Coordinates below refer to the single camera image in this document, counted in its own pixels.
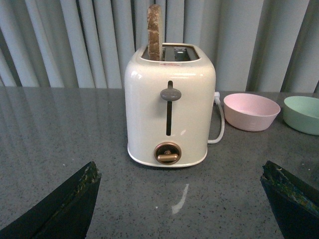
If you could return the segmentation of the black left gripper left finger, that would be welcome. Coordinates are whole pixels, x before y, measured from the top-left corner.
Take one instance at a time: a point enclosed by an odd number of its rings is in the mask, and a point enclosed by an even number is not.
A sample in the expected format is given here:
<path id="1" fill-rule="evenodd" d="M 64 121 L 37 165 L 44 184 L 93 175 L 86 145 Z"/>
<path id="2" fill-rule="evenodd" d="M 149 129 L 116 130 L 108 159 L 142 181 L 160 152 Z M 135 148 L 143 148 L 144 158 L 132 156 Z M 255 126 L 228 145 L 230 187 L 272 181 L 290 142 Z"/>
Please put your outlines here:
<path id="1" fill-rule="evenodd" d="M 91 161 L 0 232 L 2 239 L 84 239 L 102 174 Z"/>

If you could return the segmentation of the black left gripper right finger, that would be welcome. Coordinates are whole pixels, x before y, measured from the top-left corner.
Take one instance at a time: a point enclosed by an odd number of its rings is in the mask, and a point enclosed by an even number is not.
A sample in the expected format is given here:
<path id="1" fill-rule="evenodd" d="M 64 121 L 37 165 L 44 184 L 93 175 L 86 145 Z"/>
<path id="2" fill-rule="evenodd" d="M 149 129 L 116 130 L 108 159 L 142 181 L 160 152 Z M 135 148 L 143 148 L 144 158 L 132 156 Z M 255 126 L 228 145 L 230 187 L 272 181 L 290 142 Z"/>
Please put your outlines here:
<path id="1" fill-rule="evenodd" d="M 274 162 L 267 161 L 260 178 L 284 238 L 319 237 L 319 191 Z"/>

